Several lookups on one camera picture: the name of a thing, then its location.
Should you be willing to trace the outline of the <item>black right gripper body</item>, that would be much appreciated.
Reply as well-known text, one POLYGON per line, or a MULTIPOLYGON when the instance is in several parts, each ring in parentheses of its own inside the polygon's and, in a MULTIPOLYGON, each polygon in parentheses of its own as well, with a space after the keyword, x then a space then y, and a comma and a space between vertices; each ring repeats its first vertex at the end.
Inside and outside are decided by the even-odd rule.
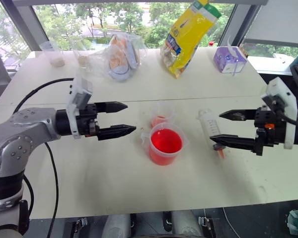
POLYGON ((257 128, 254 146, 256 155, 262 156, 264 146, 273 147, 284 143, 286 122, 268 110, 267 106, 259 107, 256 110, 254 126, 257 128))

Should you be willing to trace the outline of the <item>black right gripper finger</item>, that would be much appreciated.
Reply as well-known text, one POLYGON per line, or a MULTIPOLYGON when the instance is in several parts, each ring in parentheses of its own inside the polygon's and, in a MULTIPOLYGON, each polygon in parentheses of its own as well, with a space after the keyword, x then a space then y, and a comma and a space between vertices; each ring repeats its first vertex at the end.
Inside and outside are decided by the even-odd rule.
POLYGON ((255 120, 256 111, 257 110, 255 109, 229 110, 224 113, 221 113, 219 117, 232 121, 255 120))
POLYGON ((223 146, 255 152, 255 140, 237 135, 219 134, 210 136, 210 140, 223 146))

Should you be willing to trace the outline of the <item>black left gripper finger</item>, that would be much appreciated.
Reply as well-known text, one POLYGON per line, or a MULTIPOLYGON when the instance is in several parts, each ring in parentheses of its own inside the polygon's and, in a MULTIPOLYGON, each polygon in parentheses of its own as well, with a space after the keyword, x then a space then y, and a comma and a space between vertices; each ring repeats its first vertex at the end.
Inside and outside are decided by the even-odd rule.
POLYGON ((120 125, 113 125, 108 128, 101 128, 98 131, 98 140, 108 140, 119 138, 125 135, 128 135, 136 130, 135 126, 120 124, 120 125))
POLYGON ((99 102, 96 103, 98 113, 116 113, 126 109, 128 106, 121 102, 99 102))

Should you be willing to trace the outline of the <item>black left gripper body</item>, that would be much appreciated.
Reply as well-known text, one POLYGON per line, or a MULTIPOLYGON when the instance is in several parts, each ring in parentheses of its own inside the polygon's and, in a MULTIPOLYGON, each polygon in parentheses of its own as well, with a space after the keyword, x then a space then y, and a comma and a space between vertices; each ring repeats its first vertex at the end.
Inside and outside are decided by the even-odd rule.
POLYGON ((97 106, 95 103, 87 104, 84 109, 79 109, 77 128, 80 135, 85 137, 96 136, 99 131, 97 122, 97 106))

